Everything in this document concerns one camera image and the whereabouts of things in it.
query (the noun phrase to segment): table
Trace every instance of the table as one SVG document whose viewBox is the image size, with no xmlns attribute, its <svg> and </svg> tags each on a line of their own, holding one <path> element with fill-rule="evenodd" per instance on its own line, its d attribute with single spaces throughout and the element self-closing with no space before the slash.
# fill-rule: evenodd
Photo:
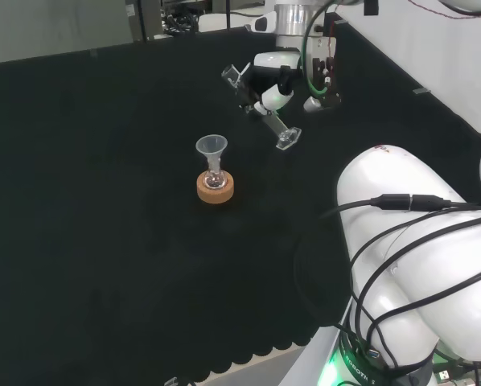
<svg viewBox="0 0 481 386">
<path fill-rule="evenodd" d="M 305 345 L 318 323 L 294 290 L 293 255 L 339 320 L 342 232 L 312 225 L 370 146 L 403 146 L 481 197 L 481 137 L 347 24 L 342 106 L 306 115 L 297 87 L 282 119 L 302 138 L 275 149 L 220 78 L 273 49 L 240 29 L 0 64 L 0 386 L 200 381 Z M 195 194 L 194 144 L 210 133 L 228 139 L 236 183 L 221 207 Z"/>
</svg>

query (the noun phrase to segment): clear plastic funnel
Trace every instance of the clear plastic funnel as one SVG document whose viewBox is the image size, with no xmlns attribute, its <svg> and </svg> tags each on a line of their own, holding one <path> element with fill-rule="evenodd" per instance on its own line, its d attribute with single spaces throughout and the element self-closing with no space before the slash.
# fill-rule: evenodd
<svg viewBox="0 0 481 386">
<path fill-rule="evenodd" d="M 226 185 L 226 175 L 220 169 L 220 156 L 227 145 L 226 138 L 217 134 L 207 135 L 195 143 L 195 148 L 207 157 L 208 171 L 204 184 L 210 189 L 220 189 Z"/>
</svg>

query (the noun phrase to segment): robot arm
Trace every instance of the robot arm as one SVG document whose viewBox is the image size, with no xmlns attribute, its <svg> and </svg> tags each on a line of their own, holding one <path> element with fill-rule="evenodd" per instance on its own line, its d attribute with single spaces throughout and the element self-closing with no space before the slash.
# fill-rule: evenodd
<svg viewBox="0 0 481 386">
<path fill-rule="evenodd" d="M 458 10 L 481 12 L 481 0 L 439 1 Z M 343 0 L 342 4 L 354 6 L 362 2 L 364 0 Z M 339 3 L 339 0 L 332 2 L 332 5 L 336 3 Z M 328 26 L 324 25 L 324 18 L 318 17 L 313 22 L 306 37 L 307 27 L 323 4 L 324 2 L 318 0 L 276 0 L 274 10 L 254 19 L 246 28 L 252 33 L 276 35 L 277 47 L 285 50 L 257 55 L 249 65 L 248 72 L 245 70 L 242 73 L 238 72 L 233 66 L 229 66 L 223 72 L 223 78 L 226 80 L 228 80 L 226 72 L 232 69 L 236 72 L 237 81 L 232 83 L 230 79 L 228 82 L 234 87 L 241 86 L 243 92 L 250 95 L 248 100 L 243 100 L 242 107 L 248 113 L 255 112 L 265 117 L 265 123 L 279 137 L 283 135 L 284 138 L 295 137 L 297 140 L 301 131 L 288 129 L 278 118 L 278 110 L 293 96 L 292 83 L 295 80 L 305 77 L 310 90 L 313 88 L 321 90 L 321 96 L 312 92 L 303 104 L 307 112 L 334 107 L 341 101 L 334 76 L 336 41 L 334 36 L 330 36 Z M 364 6 L 367 7 L 364 9 L 365 14 L 378 14 L 378 0 L 366 0 Z M 305 55 L 302 52 L 303 48 L 306 49 Z M 287 143 L 284 146 L 278 144 L 277 147 L 286 149 L 293 144 Z"/>
</svg>

